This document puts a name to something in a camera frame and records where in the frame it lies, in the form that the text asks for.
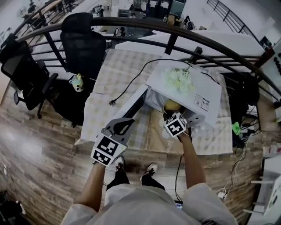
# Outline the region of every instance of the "label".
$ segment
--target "label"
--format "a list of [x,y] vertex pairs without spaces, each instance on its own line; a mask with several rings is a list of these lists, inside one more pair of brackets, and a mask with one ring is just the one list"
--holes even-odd
[[194,104],[204,109],[205,111],[208,111],[210,102],[202,96],[196,94]]

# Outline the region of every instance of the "black office chair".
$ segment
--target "black office chair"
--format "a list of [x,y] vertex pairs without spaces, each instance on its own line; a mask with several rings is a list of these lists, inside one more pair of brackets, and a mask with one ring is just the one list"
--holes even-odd
[[18,90],[22,91],[23,98],[20,98],[18,91],[15,91],[15,103],[25,102],[28,110],[33,110],[40,104],[37,115],[41,118],[43,103],[58,74],[54,73],[49,78],[45,63],[43,61],[36,63],[33,60],[26,41],[8,42],[0,53],[0,62],[2,73],[14,82]]
[[54,109],[72,121],[73,127],[83,124],[85,102],[93,91],[105,55],[105,38],[91,31],[92,17],[89,13],[72,14],[61,26],[67,69],[82,75],[84,90],[76,92],[69,82],[63,84],[54,101]]

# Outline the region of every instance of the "tablecloth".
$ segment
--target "tablecloth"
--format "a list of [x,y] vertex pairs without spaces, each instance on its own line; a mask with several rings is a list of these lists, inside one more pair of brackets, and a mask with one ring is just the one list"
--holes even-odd
[[[134,92],[146,82],[158,62],[150,63],[144,68],[139,77],[129,86],[126,93],[116,101],[115,107],[110,106],[109,102],[125,90],[146,62],[157,58],[160,58],[160,56],[142,52],[116,49],[108,51],[93,93],[85,104],[81,140],[95,141],[101,129],[105,127]],[[209,74],[222,86],[218,128],[207,132],[203,136],[194,137],[195,150],[201,155],[229,153],[232,152],[232,131],[224,78],[216,71],[210,71]],[[149,132],[151,129],[150,120],[155,111],[155,109],[144,105],[135,115],[136,125],[127,143],[128,148],[151,150],[153,146],[151,146],[151,133]]]

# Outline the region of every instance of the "metal railing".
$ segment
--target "metal railing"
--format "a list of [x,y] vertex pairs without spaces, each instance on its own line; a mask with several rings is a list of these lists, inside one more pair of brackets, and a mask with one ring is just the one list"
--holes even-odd
[[[26,17],[24,22],[15,30],[13,35],[24,36],[27,33],[40,29],[41,27],[57,23],[67,13],[72,12],[72,10],[82,1],[83,0],[76,2],[72,2],[72,0],[50,0],[29,17]],[[35,44],[41,40],[41,37],[42,36],[37,38]],[[28,44],[31,44],[34,39],[35,37],[32,38]]]
[[244,33],[253,37],[260,45],[260,41],[249,29],[249,27],[225,4],[219,0],[208,0],[207,4],[223,19],[234,33]]
[[[245,74],[237,71],[234,69],[235,66],[245,66],[248,68],[252,73],[255,74],[255,77],[260,82],[261,80],[264,80],[267,82],[280,96],[281,96],[281,90],[261,71],[259,68],[255,66],[255,64],[258,65],[260,61],[263,60],[263,57],[257,57],[257,56],[250,56],[245,55],[241,56],[234,52],[233,50],[225,47],[224,45],[213,41],[212,39],[209,39],[205,36],[201,36],[200,34],[197,34],[195,32],[191,32],[179,27],[170,26],[162,22],[157,21],[147,21],[147,19],[137,19],[137,18],[120,18],[120,17],[98,17],[92,19],[92,26],[124,26],[124,27],[136,27],[136,28],[143,28],[143,29],[151,29],[151,30],[157,30],[165,33],[170,34],[170,38],[167,44],[160,43],[156,41],[151,40],[144,40],[144,39],[138,39],[133,37],[121,37],[121,36],[105,36],[105,39],[107,40],[117,40],[117,41],[129,41],[129,42],[136,42],[136,43],[142,43],[142,44],[149,44],[154,46],[159,46],[165,48],[166,54],[171,54],[172,50],[180,51],[186,54],[189,54],[193,57],[197,58],[197,61],[195,64],[208,68],[208,67],[224,67],[231,72],[235,73],[235,75],[239,77],[245,77]],[[49,26],[42,27],[40,29],[34,30],[20,38],[17,39],[17,41],[24,41],[28,40],[30,38],[34,38],[36,36],[44,35],[46,37],[47,41],[41,41],[40,43],[36,43],[33,45],[30,45],[31,48],[41,45],[49,45],[51,47],[51,50],[47,51],[33,51],[32,55],[42,55],[40,60],[43,61],[56,61],[54,65],[47,65],[47,67],[62,67],[65,69],[65,71],[68,72],[67,65],[66,65],[66,58],[63,57],[64,49],[59,48],[57,49],[55,43],[61,42],[60,39],[52,39],[50,32],[61,30],[61,23],[52,24]],[[203,54],[198,53],[197,51],[191,51],[187,50],[181,47],[175,46],[176,40],[178,37],[186,38],[189,40],[192,40],[196,43],[203,44],[207,47],[210,47],[220,53],[222,55],[220,56],[205,56]],[[53,53],[55,55],[52,55],[51,57],[44,58],[44,54]],[[273,98],[275,98],[277,101],[279,101],[279,98],[272,95],[268,92]]]

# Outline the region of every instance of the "wooden floor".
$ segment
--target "wooden floor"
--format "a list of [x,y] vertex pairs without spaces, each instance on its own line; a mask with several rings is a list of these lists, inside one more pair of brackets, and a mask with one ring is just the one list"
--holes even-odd
[[[24,103],[14,104],[13,92],[10,88],[0,108],[1,188],[23,203],[27,217],[34,224],[58,225],[83,189],[92,168],[93,144],[75,146],[81,127],[72,128],[48,103],[39,120],[35,116],[37,110],[28,111]],[[237,168],[235,183],[225,201],[242,224],[248,216],[242,210],[251,206],[256,190],[250,181],[260,175],[262,135],[253,136],[248,143],[246,157]],[[179,155],[126,150],[124,157],[129,180],[135,184],[139,183],[146,166],[156,162],[159,170],[154,178],[176,199],[174,186]],[[238,158],[234,154],[199,157],[213,190],[224,187]],[[7,175],[4,164],[9,167]],[[105,184],[113,179],[114,173],[114,168],[106,170]],[[180,196],[185,187],[182,162],[177,183]]]

